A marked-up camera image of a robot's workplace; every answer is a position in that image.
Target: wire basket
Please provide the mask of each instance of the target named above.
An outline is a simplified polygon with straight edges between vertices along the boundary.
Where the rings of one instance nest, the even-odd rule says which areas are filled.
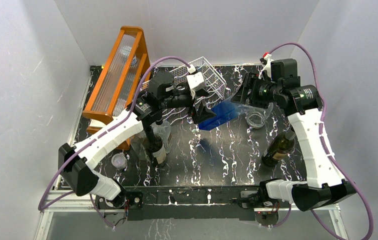
[[[218,96],[219,100],[224,99],[224,92],[226,90],[227,83],[223,79],[223,77],[215,70],[215,68],[204,58],[203,56],[189,62],[189,64],[193,64],[198,72],[201,72],[206,84],[206,91],[211,93],[206,98],[210,98],[212,96]],[[177,85],[179,83],[183,83],[187,81],[187,75],[189,72],[187,71],[187,66],[179,66],[176,69],[170,71],[174,75],[174,83]],[[149,81],[146,81],[142,85],[142,90],[149,86]]]

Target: white arm link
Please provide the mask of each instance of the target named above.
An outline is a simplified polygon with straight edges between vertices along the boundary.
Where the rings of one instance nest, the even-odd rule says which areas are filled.
[[[112,178],[110,179],[93,170],[92,172],[99,177],[99,180],[96,187],[90,191],[91,194],[113,200],[121,192],[120,186]]]
[[[129,137],[143,131],[143,125],[141,121],[138,121],[137,115],[131,113],[130,117],[121,124],[119,127],[111,131],[107,131],[112,126],[116,125],[122,121],[128,115],[128,111],[124,110],[117,119],[110,122],[108,125],[103,127],[97,133],[93,134],[89,138],[78,142],[75,144],[75,151],[85,146],[92,139],[97,139],[91,146],[83,150],[78,156],[80,158],[87,158],[86,165],[90,169],[94,169],[98,163],[112,150],[118,147],[122,142],[124,142]]]
[[[322,188],[327,183],[330,187],[342,183],[345,177],[328,159],[323,149],[319,135],[319,123],[321,123],[321,113],[318,109],[306,110],[304,115],[295,113],[288,116],[289,122],[295,130],[301,146],[302,155],[304,156],[307,170],[308,186],[313,188]],[[326,129],[323,129],[323,135],[331,155],[334,156],[327,138]]]
[[[292,188],[296,184],[305,184],[305,181],[275,180],[265,184],[268,196],[272,199],[282,199],[293,203]]]

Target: white wall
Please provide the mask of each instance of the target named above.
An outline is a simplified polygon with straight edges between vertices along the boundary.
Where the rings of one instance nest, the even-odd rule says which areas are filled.
[[[320,1],[299,43],[317,66],[336,160],[371,202],[378,240],[378,1]],[[304,54],[296,49],[291,57],[302,82],[313,83]],[[341,207],[349,237],[364,237],[368,221],[359,197]]]
[[[91,65],[106,62],[123,25],[144,29],[151,62],[172,55],[189,61],[204,56],[212,64],[237,64],[258,63],[275,45],[296,42],[318,0],[55,2]],[[288,58],[292,49],[275,57]]]
[[[89,65],[53,1],[0,1],[0,239],[33,239]]]

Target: glass bottle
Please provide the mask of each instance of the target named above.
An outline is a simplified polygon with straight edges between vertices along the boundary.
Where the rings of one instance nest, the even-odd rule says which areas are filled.
[[[149,159],[153,166],[165,166],[165,158],[167,154],[165,153],[164,143],[162,138],[153,132],[151,126],[145,129],[146,138],[143,140],[143,146],[148,153]]]
[[[146,149],[143,146],[143,140],[145,138],[146,138],[145,131],[141,131],[138,134],[134,135],[133,138],[130,140],[130,146],[133,148],[139,160],[142,160],[142,161],[149,160],[148,153],[146,152]]]
[[[166,120],[159,120],[152,124],[153,132],[158,134],[162,141],[164,142],[165,152],[170,153],[172,142],[171,142],[171,124]]]
[[[262,155],[262,162],[270,167],[276,166],[295,147],[295,136],[292,129],[279,133]]]

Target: black marble surface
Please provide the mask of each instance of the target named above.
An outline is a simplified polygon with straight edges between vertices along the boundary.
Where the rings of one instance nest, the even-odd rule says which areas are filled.
[[[172,67],[156,68],[170,71]],[[215,69],[227,82],[226,97],[240,86],[246,72],[259,72],[258,66],[216,66]],[[93,71],[87,96],[90,96],[100,70]],[[246,186],[260,181],[282,178],[292,181],[306,179],[305,165],[299,144],[280,164],[270,168],[261,164],[260,156],[272,139],[289,128],[282,110],[274,107],[264,127],[253,129],[242,115],[211,131],[199,130],[192,124],[187,110],[166,111],[164,118],[172,124],[173,147],[167,156],[167,165],[152,168],[147,161],[137,158],[132,149],[125,151],[128,167],[117,170],[111,164],[114,150],[95,168],[101,174],[117,179],[123,186]],[[86,128],[89,120],[82,117],[75,142],[89,136]]]

